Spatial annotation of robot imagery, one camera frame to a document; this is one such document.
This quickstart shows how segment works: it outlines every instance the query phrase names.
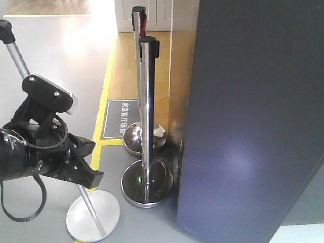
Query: black strap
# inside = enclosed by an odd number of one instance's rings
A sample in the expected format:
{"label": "black strap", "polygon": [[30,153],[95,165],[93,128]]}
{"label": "black strap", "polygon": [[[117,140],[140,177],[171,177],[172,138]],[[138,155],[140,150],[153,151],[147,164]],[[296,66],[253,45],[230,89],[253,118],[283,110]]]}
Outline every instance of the black strap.
{"label": "black strap", "polygon": [[2,209],[4,210],[4,213],[12,220],[19,222],[19,223],[24,223],[24,222],[28,222],[30,220],[33,220],[34,218],[36,218],[41,211],[43,210],[45,203],[46,203],[46,188],[45,185],[43,183],[43,181],[41,180],[41,178],[39,177],[39,171],[41,170],[41,166],[43,164],[43,161],[38,162],[36,168],[34,170],[32,170],[32,176],[35,179],[35,181],[38,183],[38,185],[40,186],[41,190],[42,190],[42,203],[39,207],[39,209],[37,209],[37,211],[35,213],[33,213],[32,215],[26,217],[26,218],[16,218],[14,216],[12,216],[5,208],[4,205],[4,184],[3,181],[0,180],[0,187],[1,187],[1,205],[2,205]]}
{"label": "black strap", "polygon": [[62,118],[60,118],[58,115],[55,115],[55,118],[56,118],[56,120],[58,120],[58,121],[63,125],[63,127],[64,127],[64,136],[63,136],[62,140],[61,140],[59,143],[57,143],[57,144],[55,144],[55,145],[52,145],[52,146],[45,146],[45,147],[42,147],[42,146],[37,146],[37,145],[35,145],[35,144],[32,144],[32,143],[28,143],[28,142],[26,142],[26,146],[31,147],[31,148],[36,148],[36,149],[51,149],[51,148],[56,148],[56,147],[62,145],[62,144],[65,142],[65,140],[67,139],[67,136],[68,136],[68,134],[69,134],[69,131],[68,131],[68,129],[67,129],[67,125],[66,125],[66,123],[62,120]]}

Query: stanchion post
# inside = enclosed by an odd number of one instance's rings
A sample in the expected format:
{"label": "stanchion post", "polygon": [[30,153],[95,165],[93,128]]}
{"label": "stanchion post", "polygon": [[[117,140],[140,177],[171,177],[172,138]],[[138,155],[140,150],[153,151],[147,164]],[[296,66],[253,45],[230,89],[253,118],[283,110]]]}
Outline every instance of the stanchion post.
{"label": "stanchion post", "polygon": [[124,197],[133,205],[151,208],[160,203],[173,187],[173,177],[162,162],[153,160],[155,58],[159,41],[140,39],[142,160],[130,165],[121,179]]}
{"label": "stanchion post", "polygon": [[[146,35],[146,21],[147,16],[145,13],[145,7],[133,7],[132,8],[132,24],[134,30],[134,42],[135,42],[135,60],[137,67],[137,88],[138,88],[138,107],[140,113],[140,121],[131,124],[126,128],[123,134],[123,142],[128,152],[141,156],[142,155],[142,129],[141,129],[141,117],[142,117],[142,75],[140,69],[141,57],[140,57],[140,38]],[[159,124],[153,124],[154,131],[154,144],[153,149],[161,148],[167,141],[167,133],[165,129]]]}
{"label": "stanchion post", "polygon": [[153,163],[155,58],[159,55],[159,41],[150,36],[142,37],[140,49],[142,178],[145,184],[150,184],[150,169]]}

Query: white door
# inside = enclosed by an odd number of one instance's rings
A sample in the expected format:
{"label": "white door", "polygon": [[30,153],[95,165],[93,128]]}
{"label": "white door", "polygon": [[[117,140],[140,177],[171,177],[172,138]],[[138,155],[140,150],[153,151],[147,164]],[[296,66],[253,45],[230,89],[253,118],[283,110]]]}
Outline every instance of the white door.
{"label": "white door", "polygon": [[132,32],[132,8],[143,6],[147,14],[147,31],[170,31],[172,0],[114,0],[119,32]]}

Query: metal pole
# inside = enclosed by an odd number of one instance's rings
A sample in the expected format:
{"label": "metal pole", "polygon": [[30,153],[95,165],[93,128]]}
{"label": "metal pole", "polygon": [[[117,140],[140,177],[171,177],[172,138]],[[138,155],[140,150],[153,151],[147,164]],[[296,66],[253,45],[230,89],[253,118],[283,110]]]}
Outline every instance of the metal pole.
{"label": "metal pole", "polygon": [[[135,155],[142,155],[142,129],[141,129],[141,116],[142,116],[142,95],[141,95],[141,68],[140,68],[140,38],[146,35],[146,14],[145,7],[132,8],[132,23],[134,30],[135,42],[135,61],[137,67],[137,89],[138,89],[138,108],[140,121],[129,125],[124,134],[123,142],[128,152]],[[159,124],[154,124],[154,149],[161,148],[167,141],[167,133],[165,129]]]}
{"label": "metal pole", "polygon": [[81,185],[77,185],[77,188],[79,189],[81,196],[82,196],[83,200],[85,201],[87,208],[88,208],[88,210],[93,218],[93,221],[95,222],[101,236],[104,237],[107,233],[106,233],[104,227],[102,226],[95,209],[93,208],[93,206],[91,204],[91,201],[88,197],[88,194],[87,194],[85,188]]}
{"label": "metal pole", "polygon": [[137,6],[132,8],[132,22],[134,29],[135,61],[137,68],[138,107],[141,116],[140,37],[146,35],[146,14],[144,7]]}
{"label": "metal pole", "polygon": [[155,58],[158,57],[159,41],[154,37],[145,36],[140,39],[140,45],[142,179],[143,183],[150,184],[150,169],[153,163]]}
{"label": "metal pole", "polygon": [[12,59],[14,60],[14,63],[21,75],[21,77],[23,79],[25,79],[27,76],[30,75],[30,72],[27,68],[27,65],[24,61],[24,59],[21,56],[21,53],[16,45],[15,42],[11,43],[11,44],[6,44],[6,47],[12,57]]}
{"label": "metal pole", "polygon": [[170,193],[173,177],[169,168],[153,160],[154,143],[154,76],[159,41],[154,37],[140,38],[140,96],[142,159],[132,163],[121,178],[121,191],[131,204],[141,208],[155,207]]}

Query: white round base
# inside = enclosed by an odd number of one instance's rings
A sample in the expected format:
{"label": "white round base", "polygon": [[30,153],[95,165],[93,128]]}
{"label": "white round base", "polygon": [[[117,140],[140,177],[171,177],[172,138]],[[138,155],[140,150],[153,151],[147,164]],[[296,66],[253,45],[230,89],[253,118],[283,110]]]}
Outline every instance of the white round base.
{"label": "white round base", "polygon": [[115,229],[120,216],[117,199],[107,191],[91,191],[88,197],[104,228],[101,234],[86,203],[80,196],[71,205],[66,216],[66,227],[71,236],[80,242],[98,242],[109,236]]}

